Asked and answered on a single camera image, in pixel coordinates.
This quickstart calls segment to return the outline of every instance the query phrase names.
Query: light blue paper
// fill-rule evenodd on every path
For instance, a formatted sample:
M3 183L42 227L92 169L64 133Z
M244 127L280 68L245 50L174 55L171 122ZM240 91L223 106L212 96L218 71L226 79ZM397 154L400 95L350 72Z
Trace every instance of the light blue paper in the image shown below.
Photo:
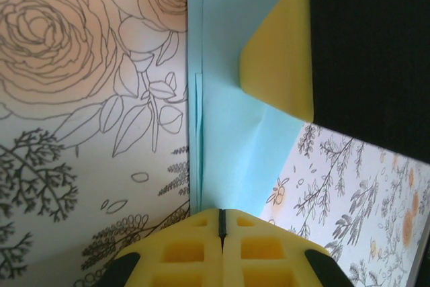
M303 125L239 87L241 49L277 1L188 0L193 212L258 216ZM200 73L202 89L193 90Z

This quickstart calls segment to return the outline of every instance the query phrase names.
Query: floral wallpaper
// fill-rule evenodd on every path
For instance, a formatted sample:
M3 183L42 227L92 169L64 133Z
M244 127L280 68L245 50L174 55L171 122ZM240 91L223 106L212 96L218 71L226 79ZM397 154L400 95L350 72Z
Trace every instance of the floral wallpaper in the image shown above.
M93 286L189 213L187 0L0 0L0 280Z
M324 246L355 286L405 286L430 165L305 124L261 217Z

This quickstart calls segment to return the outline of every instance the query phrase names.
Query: yellow foam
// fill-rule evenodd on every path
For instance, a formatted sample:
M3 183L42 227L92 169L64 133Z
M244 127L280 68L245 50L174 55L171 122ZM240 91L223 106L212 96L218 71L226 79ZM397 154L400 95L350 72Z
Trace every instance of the yellow foam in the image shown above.
M126 287L321 287L304 252L324 248L238 210L207 210L123 249L140 259Z
M309 0L279 0L243 48L242 89L288 114L314 116Z

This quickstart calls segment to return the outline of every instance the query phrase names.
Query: black and yellow sponge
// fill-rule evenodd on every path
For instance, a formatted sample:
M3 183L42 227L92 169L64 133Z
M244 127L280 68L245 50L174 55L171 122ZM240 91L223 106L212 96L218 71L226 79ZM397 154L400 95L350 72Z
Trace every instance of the black and yellow sponge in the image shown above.
M123 249L97 287L352 287L329 253L238 210L207 210Z
M430 0L279 0L240 73L292 116L430 163Z

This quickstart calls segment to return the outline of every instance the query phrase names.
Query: blue paper edge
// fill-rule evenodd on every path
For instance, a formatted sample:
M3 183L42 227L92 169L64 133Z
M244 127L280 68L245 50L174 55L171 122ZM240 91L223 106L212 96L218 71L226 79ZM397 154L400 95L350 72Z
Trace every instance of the blue paper edge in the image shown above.
M189 203L191 214L195 214L200 211L202 184L200 181L202 180L203 0L187 0L187 5L188 26L193 26L187 33Z

